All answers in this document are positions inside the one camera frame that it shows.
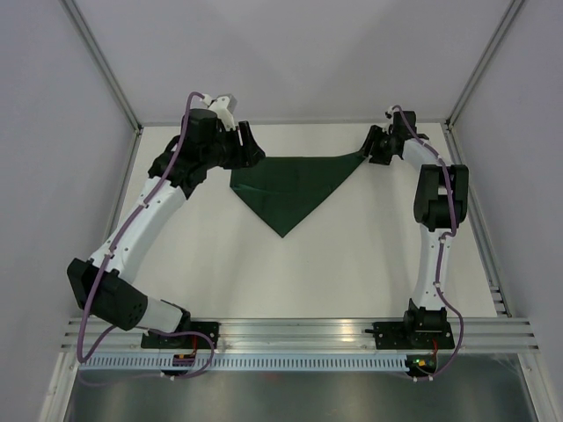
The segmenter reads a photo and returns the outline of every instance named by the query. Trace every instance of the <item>metal panel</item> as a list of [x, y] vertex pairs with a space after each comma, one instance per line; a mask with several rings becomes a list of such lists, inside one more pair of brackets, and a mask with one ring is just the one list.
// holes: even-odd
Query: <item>metal panel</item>
[[74, 420], [536, 420], [518, 361], [507, 356], [461, 356], [439, 380], [418, 384], [403, 375], [359, 372], [221, 371], [174, 382], [158, 377], [126, 380], [131, 374], [84, 373], [89, 382], [109, 385], [88, 388], [77, 382], [70, 406]]
[[234, 92], [248, 120], [446, 118], [510, 0], [77, 0], [147, 126], [186, 92]]
[[549, 383], [544, 360], [541, 355], [523, 354], [518, 356], [530, 398], [539, 422], [561, 421], [554, 388]]

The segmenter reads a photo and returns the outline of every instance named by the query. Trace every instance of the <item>metal frame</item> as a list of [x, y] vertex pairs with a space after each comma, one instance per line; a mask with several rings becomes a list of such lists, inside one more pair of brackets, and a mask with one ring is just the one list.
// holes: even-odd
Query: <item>metal frame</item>
[[[453, 131], [445, 123], [442, 123], [442, 131], [446, 138], [446, 144], [448, 146], [448, 150], [450, 151], [452, 162], [455, 164], [462, 164], [464, 162], [463, 152], [459, 145], [459, 141], [454, 136]], [[485, 268], [485, 274], [489, 281], [489, 285], [491, 287], [497, 287], [498, 294], [501, 296], [501, 300], [504, 303], [507, 316], [511, 317], [510, 298], [507, 298], [506, 289], [502, 286], [500, 271], [497, 265], [498, 261], [494, 255], [493, 246], [491, 245], [489, 235], [486, 230], [485, 220], [471, 185], [469, 187], [467, 208], [467, 214], [469, 216], [473, 235], [475, 236], [475, 241], [477, 243], [477, 249], [479, 250], [479, 255], [481, 256], [481, 261], [483, 262], [483, 267]]]
[[561, 421], [561, 410], [553, 396], [553, 387], [548, 382], [541, 354], [519, 354], [524, 381], [539, 422]]
[[137, 157], [137, 151], [139, 150], [139, 144], [141, 143], [141, 136], [143, 136], [142, 128], [135, 131], [133, 140], [129, 145], [127, 166], [125, 167], [123, 174], [120, 177], [121, 187], [117, 195], [115, 196], [115, 200], [113, 201], [112, 213], [110, 214], [110, 218], [107, 222], [104, 239], [107, 239], [112, 234], [120, 220], [123, 201], [125, 200], [125, 194], [127, 193], [127, 187], [129, 180], [131, 179], [133, 166], [135, 165], [135, 159]]
[[[400, 318], [353, 319], [219, 319], [218, 353], [357, 353], [388, 354], [378, 351], [371, 334], [365, 330], [374, 322], [401, 321]], [[451, 319], [454, 338], [459, 322]], [[66, 326], [62, 352], [75, 352], [80, 318]], [[108, 323], [92, 317], [84, 339], [90, 347]], [[466, 318], [465, 335], [460, 353], [538, 353], [537, 341], [526, 318]], [[141, 349], [143, 331], [112, 331], [99, 346], [100, 353], [154, 352]], [[400, 351], [420, 353], [420, 351]]]
[[104, 77], [109, 91], [113, 94], [118, 106], [125, 114], [129, 125], [131, 125], [135, 131], [141, 130], [141, 123], [135, 116], [133, 108], [129, 104], [129, 101], [125, 96], [123, 89], [120, 87], [119, 82], [117, 82], [117, 78], [115, 77], [112, 68], [110, 68], [106, 57], [99, 48], [98, 42], [94, 38], [94, 35], [88, 26], [86, 19], [84, 19], [84, 15], [78, 8], [77, 3], [75, 0], [60, 0], [60, 2], [63, 9], [67, 12], [70, 22], [77, 29], [78, 36], [86, 46], [91, 58], [94, 60], [94, 64], [101, 72], [102, 77]]
[[526, 3], [526, 0], [512, 0], [505, 10], [504, 15], [502, 15], [501, 21], [494, 30], [493, 36], [486, 44], [483, 54], [479, 58], [475, 69], [473, 69], [472, 74], [469, 76], [465, 87], [463, 88], [459, 98], [452, 109], [449, 118], [447, 119], [448, 126], [456, 123], [461, 112], [464, 110], [467, 101], [473, 94], [473, 91], [477, 87], [481, 77], [485, 74], [486, 69], [496, 55], [500, 44], [505, 39], [508, 30], [511, 28], [512, 24], [515, 22], [518, 13]]
[[77, 357], [74, 353], [59, 353], [39, 422], [60, 422], [64, 419], [77, 369]]

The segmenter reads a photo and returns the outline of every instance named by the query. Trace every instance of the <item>enclosure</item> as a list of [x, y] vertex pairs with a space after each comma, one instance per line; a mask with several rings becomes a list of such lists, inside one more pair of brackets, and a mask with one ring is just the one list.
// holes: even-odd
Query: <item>enclosure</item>
[[[0, 7], [5, 417], [560, 420], [561, 2]], [[399, 321], [417, 281], [418, 172], [398, 157], [359, 164], [284, 238], [232, 192], [230, 171], [208, 171], [135, 278], [220, 324], [208, 374], [152, 379], [172, 352], [142, 349], [138, 328], [78, 364], [66, 269], [138, 203], [190, 91], [232, 93], [268, 157], [358, 151], [401, 105], [441, 157], [467, 165], [468, 216], [444, 275], [464, 338], [443, 375], [404, 378], [424, 353], [381, 351], [366, 332]], [[91, 316], [86, 347], [107, 327]]]

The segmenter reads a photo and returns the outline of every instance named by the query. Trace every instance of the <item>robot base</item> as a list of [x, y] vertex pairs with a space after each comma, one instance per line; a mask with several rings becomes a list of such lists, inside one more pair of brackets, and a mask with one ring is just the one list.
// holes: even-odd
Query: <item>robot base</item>
[[[189, 329], [182, 331], [197, 331], [208, 336], [213, 342], [213, 346], [217, 348], [217, 340], [219, 339], [219, 323], [208, 321], [190, 321]], [[141, 340], [142, 349], [193, 349], [194, 336], [184, 337], [165, 337], [159, 336], [153, 332], [143, 334]], [[201, 337], [195, 337], [198, 350], [209, 350], [209, 344]]]
[[455, 348], [451, 325], [446, 310], [417, 308], [413, 300], [403, 321], [373, 323], [373, 334], [377, 350], [432, 350], [434, 342], [438, 349]]

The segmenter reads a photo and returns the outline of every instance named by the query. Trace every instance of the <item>white table surface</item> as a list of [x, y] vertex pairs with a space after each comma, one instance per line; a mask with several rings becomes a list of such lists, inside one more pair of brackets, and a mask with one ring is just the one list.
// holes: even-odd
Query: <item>white table surface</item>
[[[419, 132], [449, 156], [437, 123]], [[359, 149], [367, 124], [252, 126], [268, 156], [337, 156]], [[155, 157], [179, 127], [146, 127], [121, 216]], [[135, 280], [147, 295], [194, 317], [402, 317], [413, 292], [420, 232], [418, 173], [394, 157], [364, 162], [325, 202], [280, 238], [214, 169], [165, 225]], [[450, 253], [446, 296], [465, 317], [495, 317], [469, 220]]]

